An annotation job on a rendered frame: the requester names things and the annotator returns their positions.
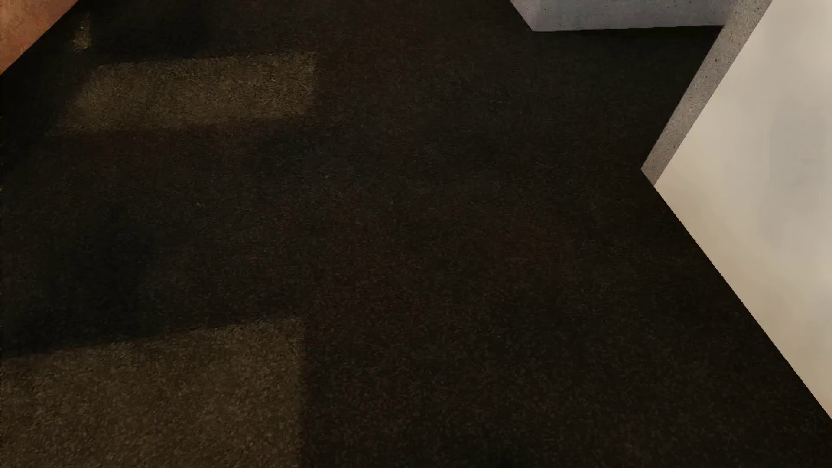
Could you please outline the brown wooden furniture panel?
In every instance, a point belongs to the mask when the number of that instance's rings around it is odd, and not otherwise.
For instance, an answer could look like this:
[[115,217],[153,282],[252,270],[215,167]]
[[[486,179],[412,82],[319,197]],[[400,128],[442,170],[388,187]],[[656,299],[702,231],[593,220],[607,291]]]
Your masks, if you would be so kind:
[[79,0],[0,0],[0,75]]

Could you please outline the white table panel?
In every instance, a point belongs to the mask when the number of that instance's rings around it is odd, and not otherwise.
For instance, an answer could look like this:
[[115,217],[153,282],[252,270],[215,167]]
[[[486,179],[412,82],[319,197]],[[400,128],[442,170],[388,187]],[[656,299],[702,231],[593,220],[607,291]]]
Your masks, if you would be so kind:
[[641,170],[832,417],[832,0],[734,0]]

